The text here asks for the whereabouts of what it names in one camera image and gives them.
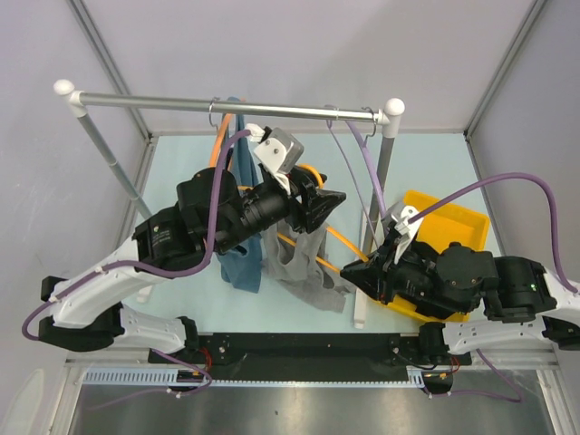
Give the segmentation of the purple plastic hanger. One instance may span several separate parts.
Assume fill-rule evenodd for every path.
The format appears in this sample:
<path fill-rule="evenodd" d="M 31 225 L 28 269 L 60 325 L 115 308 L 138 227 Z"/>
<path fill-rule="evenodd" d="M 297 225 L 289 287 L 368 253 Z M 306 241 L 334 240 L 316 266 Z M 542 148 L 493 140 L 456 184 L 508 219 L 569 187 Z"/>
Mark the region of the purple plastic hanger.
<path fill-rule="evenodd" d="M 327 130 L 331 134 L 334 143 L 336 144 L 341 155 L 343 156 L 343 160 L 353 181 L 357 196 L 359 198 L 359 202 L 361 203 L 362 212 L 366 217 L 367 228 L 371 236 L 371 241 L 375 244 L 376 247 L 378 247 L 381 244 L 381 242 L 377 237 L 377 227 L 382 224 L 382 220 L 386 217 L 387 211 L 384 202 L 384 187 L 380 182 L 378 171 L 375 168 L 375 165 L 373 164 L 372 155 L 368 148 L 368 140 L 371 137 L 371 135 L 363 137 L 360 130 L 356 127 L 356 125 L 352 121 L 344 121 L 344 123 L 346 124 L 349 131 L 353 135 L 353 138 L 359 148 L 359 151 L 361 152 L 362 160 L 365 164 L 369 180 L 372 183 L 372 201 L 371 205 L 368 208 L 366 208 L 364 205 L 362 193 L 361 190 L 359 189 L 358 181 L 356 175 L 353 172 L 352 165 L 348 157 L 346 156 L 345 151 L 343 150 L 341 142 L 337 139 L 336 135 L 334 134 L 333 121 L 326 121 L 325 125 Z"/>

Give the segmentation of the grey tank top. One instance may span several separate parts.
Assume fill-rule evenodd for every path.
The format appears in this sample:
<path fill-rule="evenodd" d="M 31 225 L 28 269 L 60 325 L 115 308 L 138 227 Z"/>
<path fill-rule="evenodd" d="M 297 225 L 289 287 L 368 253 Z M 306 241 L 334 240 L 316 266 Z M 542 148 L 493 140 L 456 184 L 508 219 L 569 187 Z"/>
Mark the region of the grey tank top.
<path fill-rule="evenodd" d="M 266 254 L 263 268 L 288 293 L 321 311 L 340 314 L 355 287 L 325 263 L 328 226 L 295 232 L 279 221 L 262 233 Z"/>

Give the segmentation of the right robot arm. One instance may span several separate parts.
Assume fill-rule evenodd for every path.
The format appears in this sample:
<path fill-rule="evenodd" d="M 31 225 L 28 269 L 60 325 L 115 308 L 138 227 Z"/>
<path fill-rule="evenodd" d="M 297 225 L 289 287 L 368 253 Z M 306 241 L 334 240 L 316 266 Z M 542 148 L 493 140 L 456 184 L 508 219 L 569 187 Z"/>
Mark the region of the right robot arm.
<path fill-rule="evenodd" d="M 344 266 L 341 277 L 382 305 L 400 297 L 428 317 L 416 337 L 390 343 L 392 355 L 404 363 L 436 366 L 525 340 L 578 350 L 579 296 L 540 263 L 459 242 L 442 252 L 418 241 L 401 255 L 395 248 L 388 239 L 368 260 Z"/>

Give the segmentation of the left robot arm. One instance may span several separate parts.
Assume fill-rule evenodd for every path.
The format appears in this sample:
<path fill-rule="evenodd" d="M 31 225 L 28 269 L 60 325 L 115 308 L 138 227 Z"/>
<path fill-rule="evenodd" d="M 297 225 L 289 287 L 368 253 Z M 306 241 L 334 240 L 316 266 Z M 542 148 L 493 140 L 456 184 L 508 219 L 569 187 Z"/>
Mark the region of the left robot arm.
<path fill-rule="evenodd" d="M 300 167 L 291 169 L 288 188 L 265 174 L 261 183 L 242 190 L 235 175 L 224 170 L 214 190 L 215 172 L 206 168 L 178 184 L 177 203 L 139 224 L 87 275 L 47 276 L 41 298 L 51 308 L 39 323 L 39 341 L 74 352 L 123 343 L 190 362 L 200 351 L 194 321 L 141 314 L 123 299 L 200 270 L 211 256 L 217 256 L 225 282 L 255 293 L 262 277 L 261 234 L 280 221 L 310 234 L 346 199 L 343 192 L 324 189 L 325 176 L 316 178 Z"/>

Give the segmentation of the blue tank top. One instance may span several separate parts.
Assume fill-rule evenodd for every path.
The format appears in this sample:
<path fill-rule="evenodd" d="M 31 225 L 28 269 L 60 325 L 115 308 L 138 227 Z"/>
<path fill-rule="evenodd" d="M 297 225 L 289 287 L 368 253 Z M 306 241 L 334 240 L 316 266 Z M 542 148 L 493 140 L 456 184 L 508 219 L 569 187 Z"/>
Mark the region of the blue tank top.
<path fill-rule="evenodd" d="M 229 171 L 238 186 L 254 187 L 259 183 L 256 165 L 247 139 L 237 141 L 228 153 Z M 238 290 L 257 293 L 262 278 L 261 236 L 253 235 L 241 245 L 217 257 L 221 264 L 221 277 Z"/>

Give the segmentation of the orange hanger with metal hook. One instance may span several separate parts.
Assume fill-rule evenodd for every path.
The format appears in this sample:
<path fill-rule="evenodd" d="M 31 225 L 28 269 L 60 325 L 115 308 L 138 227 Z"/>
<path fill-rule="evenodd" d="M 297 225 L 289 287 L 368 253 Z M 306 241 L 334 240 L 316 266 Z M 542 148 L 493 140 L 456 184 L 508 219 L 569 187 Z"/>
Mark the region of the orange hanger with metal hook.
<path fill-rule="evenodd" d="M 235 120 L 236 128 L 235 132 L 241 131 L 245 128 L 245 118 L 241 114 L 234 116 L 231 113 L 226 113 L 222 116 L 222 122 L 217 129 L 217 136 L 213 145 L 213 149 L 209 158 L 209 166 L 215 167 L 218 162 L 218 157 L 222 148 L 222 145 L 228 138 L 229 135 L 229 124 L 232 120 Z M 244 169 L 244 164 L 247 162 L 248 144 L 247 139 L 240 139 L 237 144 L 230 150 L 228 154 L 228 166 L 227 169 L 241 176 Z"/>

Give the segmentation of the yellow plastic bin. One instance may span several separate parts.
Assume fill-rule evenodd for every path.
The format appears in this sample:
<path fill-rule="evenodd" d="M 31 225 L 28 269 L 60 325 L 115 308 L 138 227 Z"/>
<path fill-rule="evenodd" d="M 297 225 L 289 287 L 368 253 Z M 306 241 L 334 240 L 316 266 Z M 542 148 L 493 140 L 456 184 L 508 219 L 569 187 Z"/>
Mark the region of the yellow plastic bin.
<path fill-rule="evenodd" d="M 440 255 L 453 242 L 474 251 L 483 251 L 488 236 L 488 228 L 488 216 L 449 203 L 431 212 L 423 219 L 410 250 L 430 258 L 432 261 L 435 261 L 436 255 Z M 469 319 L 469 314 L 459 312 L 452 314 L 450 311 L 442 309 L 430 311 L 427 308 L 419 308 L 417 303 L 399 295 L 396 295 L 387 304 L 377 299 L 374 299 L 373 303 L 422 323 L 461 323 L 467 322 Z"/>

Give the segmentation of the silver white clothes rack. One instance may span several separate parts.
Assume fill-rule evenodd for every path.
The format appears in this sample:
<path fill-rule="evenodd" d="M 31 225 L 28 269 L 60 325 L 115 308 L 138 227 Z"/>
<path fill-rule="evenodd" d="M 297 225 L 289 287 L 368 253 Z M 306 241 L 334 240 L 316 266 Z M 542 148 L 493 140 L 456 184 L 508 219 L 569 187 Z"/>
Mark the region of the silver white clothes rack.
<path fill-rule="evenodd" d="M 153 109 L 167 111 L 193 111 L 213 113 L 231 113 L 241 115 L 259 115 L 266 117 L 298 118 L 323 121 L 360 121 L 370 122 L 375 129 L 382 129 L 383 142 L 393 142 L 398 135 L 401 117 L 405 112 L 405 104 L 399 98 L 389 99 L 382 109 L 372 112 L 370 109 L 347 111 L 333 106 L 324 108 L 292 107 L 280 105 L 253 104 L 247 101 L 222 100 L 191 100 L 171 99 L 162 97 L 142 97 L 132 95 L 114 95 L 105 93 L 90 93 L 77 90 L 68 80 L 58 80 L 53 90 L 71 110 L 73 116 L 82 125 L 85 132 L 110 164 L 111 171 L 121 183 L 133 201 L 137 211 L 144 218 L 150 217 L 150 211 L 135 186 L 118 165 L 108 144 L 102 137 L 89 115 L 90 106 L 121 107 L 125 109 Z M 218 218 L 218 190 L 221 188 L 221 178 L 225 170 L 226 152 L 221 151 L 217 159 L 216 174 L 212 179 L 210 193 L 208 242 L 204 245 L 204 256 L 200 262 L 181 271 L 170 271 L 164 268 L 147 265 L 135 257 L 121 257 L 115 260 L 112 256 L 108 262 L 101 262 L 87 272 L 86 275 L 72 280 L 71 284 L 55 296 L 51 302 L 58 303 L 79 291 L 88 294 L 93 291 L 97 300 L 101 301 L 107 292 L 124 299 L 128 295 L 139 292 L 165 279 L 193 276 L 205 269 L 211 261 L 215 242 L 216 224 Z"/>

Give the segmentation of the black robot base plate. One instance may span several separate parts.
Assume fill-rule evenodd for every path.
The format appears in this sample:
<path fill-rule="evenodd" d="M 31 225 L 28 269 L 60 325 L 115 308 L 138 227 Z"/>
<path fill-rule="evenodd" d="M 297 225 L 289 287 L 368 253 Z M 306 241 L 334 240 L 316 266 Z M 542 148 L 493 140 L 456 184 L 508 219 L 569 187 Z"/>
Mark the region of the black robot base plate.
<path fill-rule="evenodd" d="M 441 343 L 430 351 L 417 335 L 399 333 L 213 333 L 172 356 L 210 363 L 222 382 L 406 381 L 408 366 L 442 368 L 458 360 Z"/>

